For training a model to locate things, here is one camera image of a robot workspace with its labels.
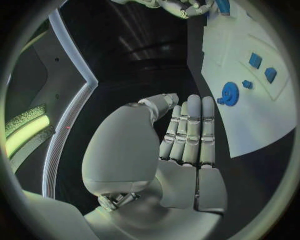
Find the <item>white panel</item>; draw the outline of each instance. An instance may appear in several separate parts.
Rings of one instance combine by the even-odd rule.
[[[218,104],[232,158],[259,150],[279,140],[296,126],[296,106],[289,73],[267,33],[247,13],[230,1],[234,16],[218,15],[204,28],[202,74],[215,100],[223,86],[239,88],[235,106]],[[249,66],[251,52],[262,57],[259,69]],[[274,67],[272,84],[265,69]],[[242,81],[253,82],[253,89]]]

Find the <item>blue gear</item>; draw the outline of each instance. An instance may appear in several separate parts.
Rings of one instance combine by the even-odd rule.
[[[240,92],[238,86],[234,82],[229,81],[224,85],[222,90],[222,98],[218,103],[223,103],[227,106],[232,107],[237,104],[239,97]]]

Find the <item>robot hand in background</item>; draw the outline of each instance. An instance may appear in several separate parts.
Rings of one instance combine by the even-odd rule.
[[[214,4],[214,0],[207,0],[206,4],[201,5],[199,0],[111,0],[118,4],[137,2],[148,8],[162,7],[169,13],[182,19],[198,16],[208,12]]]
[[[156,178],[163,207],[223,214],[227,194],[214,168],[214,101],[205,97],[201,104],[191,95],[182,107],[177,103],[174,93],[147,97],[118,108],[98,127],[83,158],[82,178],[103,208],[115,210],[137,199]],[[153,123],[172,108],[160,145]]]

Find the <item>white platform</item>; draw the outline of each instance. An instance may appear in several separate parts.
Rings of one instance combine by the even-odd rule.
[[[294,92],[288,70],[268,34],[234,1],[231,16],[211,14],[204,27],[202,74],[215,101],[223,86],[239,88],[235,106],[218,104],[232,158],[259,150],[279,140],[296,126]],[[249,65],[251,53],[262,57],[259,69]],[[277,76],[269,83],[266,68]],[[242,81],[253,82],[253,89]]]

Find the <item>blue cube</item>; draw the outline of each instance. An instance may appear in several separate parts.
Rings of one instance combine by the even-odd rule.
[[[251,57],[250,57],[250,60],[249,60],[249,64],[256,68],[256,69],[259,69],[260,68],[260,65],[261,65],[261,62],[262,62],[262,57],[257,55],[256,53],[252,52],[251,54]]]
[[[266,79],[268,80],[268,82],[271,84],[271,83],[273,83],[273,81],[277,75],[277,71],[273,67],[268,67],[265,70],[264,75],[266,76]]]

